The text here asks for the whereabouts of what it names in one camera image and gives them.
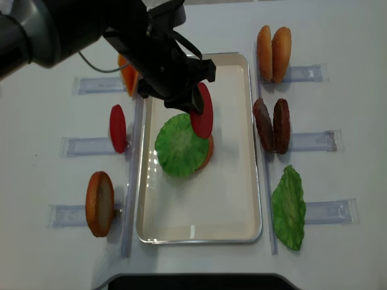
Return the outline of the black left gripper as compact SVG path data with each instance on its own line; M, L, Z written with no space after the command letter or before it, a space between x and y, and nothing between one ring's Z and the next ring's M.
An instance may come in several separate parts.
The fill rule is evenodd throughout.
M140 73L138 93L166 108L203 113L198 84L215 81L216 66L174 27L185 21L183 1L148 10L142 1L112 1L104 38Z

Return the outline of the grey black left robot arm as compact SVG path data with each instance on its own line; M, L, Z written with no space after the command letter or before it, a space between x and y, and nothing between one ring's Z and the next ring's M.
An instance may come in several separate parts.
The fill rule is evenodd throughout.
M100 38L142 76L138 93L167 108L203 114L203 80L215 64L175 28L186 20L182 1L148 9L142 1L14 1L1 15L1 76L28 63L52 68Z

